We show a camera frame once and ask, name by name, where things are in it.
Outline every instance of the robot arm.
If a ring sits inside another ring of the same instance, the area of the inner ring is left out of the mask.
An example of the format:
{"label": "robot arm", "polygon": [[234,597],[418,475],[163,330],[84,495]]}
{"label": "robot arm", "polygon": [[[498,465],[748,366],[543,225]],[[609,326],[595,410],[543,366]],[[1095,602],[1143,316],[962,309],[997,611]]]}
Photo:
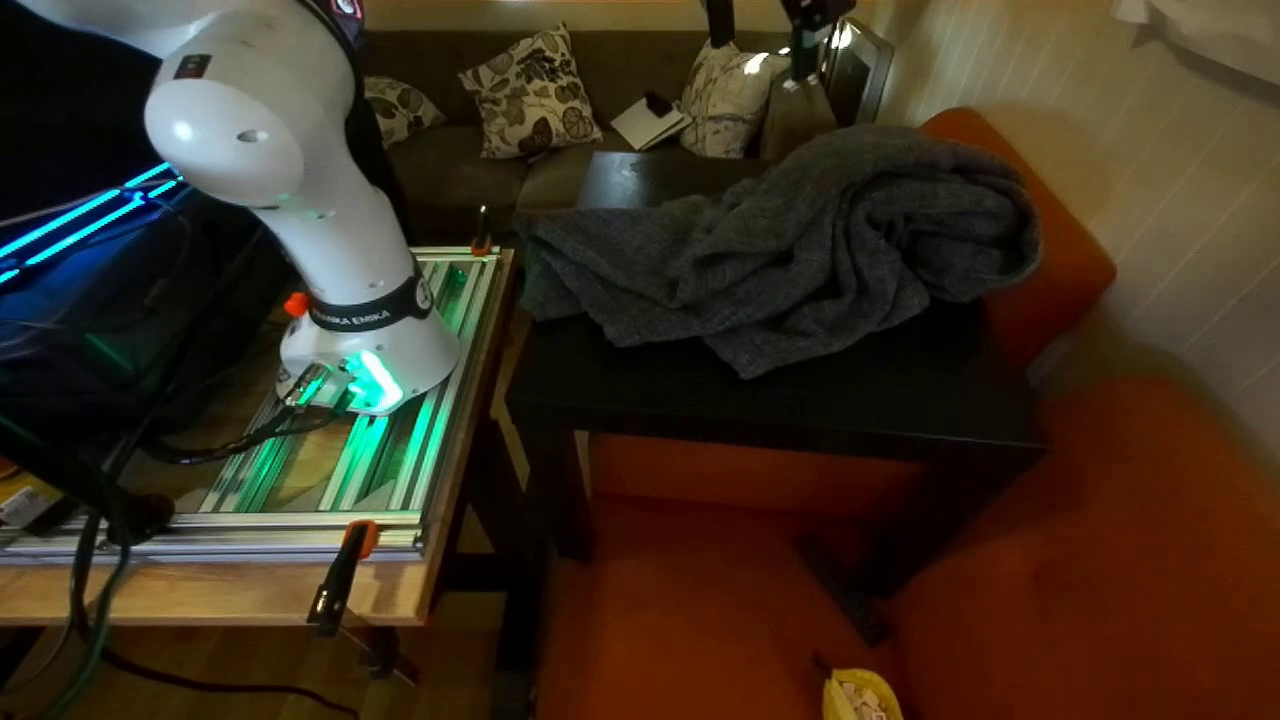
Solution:
{"label": "robot arm", "polygon": [[356,76],[308,0],[20,0],[60,24],[163,59],[145,123],[186,181],[252,210],[307,286],[285,332],[278,389],[320,364],[352,410],[388,414],[453,369],[458,341],[433,307],[387,196],[347,150]]}

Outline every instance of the wooden table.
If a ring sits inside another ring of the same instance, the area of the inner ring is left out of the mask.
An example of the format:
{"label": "wooden table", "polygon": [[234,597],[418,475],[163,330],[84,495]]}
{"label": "wooden table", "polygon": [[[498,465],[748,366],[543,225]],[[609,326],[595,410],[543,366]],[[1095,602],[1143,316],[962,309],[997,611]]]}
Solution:
{"label": "wooden table", "polygon": [[[493,388],[509,320],[513,279],[509,250],[503,251],[497,273],[490,290],[495,307],[479,328],[477,345],[472,351],[474,363],[480,366],[460,388],[453,420],[461,423],[460,430],[452,433],[448,446],[442,450],[443,466],[434,501],[428,509],[429,529],[428,537],[422,538],[421,560],[361,564],[352,585],[348,612],[379,626],[422,625],[442,592],[509,592],[508,623],[503,628],[499,662],[504,664],[508,674],[515,670],[518,675],[524,669],[527,675],[534,662],[532,633],[540,592],[532,588],[540,588],[536,565],[541,559],[543,542],[530,521],[524,491],[493,413]],[[266,363],[274,365],[271,355],[265,354]],[[241,405],[262,397],[261,375],[246,375],[252,379],[239,388],[242,392],[225,393],[210,413],[215,420],[223,415],[236,418],[236,424],[229,425],[236,434],[243,428]],[[266,375],[268,386],[271,375]],[[319,433],[314,441],[323,445],[326,436]],[[306,459],[300,457],[291,474],[311,470]],[[151,489],[166,484],[160,477],[151,479]],[[480,519],[495,553],[475,556],[457,551],[461,514],[468,505]],[[326,569],[326,564],[137,562],[131,566],[114,598],[111,623],[302,625]],[[110,564],[105,562],[91,571],[88,597],[97,593],[110,571]],[[0,566],[0,624],[64,623],[68,614],[68,573],[65,565]],[[512,647],[524,652],[513,652]],[[527,689],[517,688],[516,692],[517,698],[506,702],[508,711],[516,705],[522,707],[527,698]],[[495,707],[502,705],[495,702]]]}
{"label": "wooden table", "polygon": [[[672,197],[664,188],[714,193],[760,170],[732,165],[598,152],[579,206],[657,204]],[[630,179],[612,179],[620,174]],[[852,578],[815,566],[870,635],[859,618],[863,592],[897,592],[1044,451],[1034,393],[995,343],[980,304],[936,302],[845,351],[753,380],[699,340],[617,348],[585,315],[541,323],[507,407],[556,543],[581,560],[591,555],[591,529],[575,430],[925,462],[927,477]]]}

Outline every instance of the throw pillow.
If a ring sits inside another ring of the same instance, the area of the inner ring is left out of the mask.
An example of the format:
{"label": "throw pillow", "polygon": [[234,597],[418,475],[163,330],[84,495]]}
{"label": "throw pillow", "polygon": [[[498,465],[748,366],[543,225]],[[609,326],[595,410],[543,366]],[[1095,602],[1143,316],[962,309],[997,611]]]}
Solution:
{"label": "throw pillow", "polygon": [[365,77],[365,97],[378,115],[383,131],[383,147],[404,140],[416,131],[444,124],[445,117],[422,91],[398,79],[381,76]]}
{"label": "throw pillow", "polygon": [[604,138],[563,23],[458,77],[484,119],[481,158],[536,155]]}
{"label": "throw pillow", "polygon": [[708,41],[689,70],[682,105],[692,122],[680,143],[704,158],[741,158],[760,129],[773,78],[790,67],[787,58]]}

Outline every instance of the orange button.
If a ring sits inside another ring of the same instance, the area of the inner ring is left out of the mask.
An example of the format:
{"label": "orange button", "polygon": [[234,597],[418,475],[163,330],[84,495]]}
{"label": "orange button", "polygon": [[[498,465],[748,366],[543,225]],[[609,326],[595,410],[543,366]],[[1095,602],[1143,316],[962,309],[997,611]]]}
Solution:
{"label": "orange button", "polygon": [[294,318],[301,318],[307,314],[307,305],[310,305],[307,293],[294,292],[288,300],[284,301],[284,311]]}

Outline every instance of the notebook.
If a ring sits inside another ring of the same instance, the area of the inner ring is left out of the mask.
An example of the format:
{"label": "notebook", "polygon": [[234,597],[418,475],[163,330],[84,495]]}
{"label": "notebook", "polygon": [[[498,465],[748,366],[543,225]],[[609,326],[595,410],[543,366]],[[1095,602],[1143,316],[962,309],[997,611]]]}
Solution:
{"label": "notebook", "polygon": [[672,135],[685,129],[692,119],[680,110],[676,102],[673,109],[666,115],[658,117],[649,109],[649,104],[641,97],[625,113],[613,118],[613,129],[626,138],[631,147],[645,151],[654,145],[667,140]]}

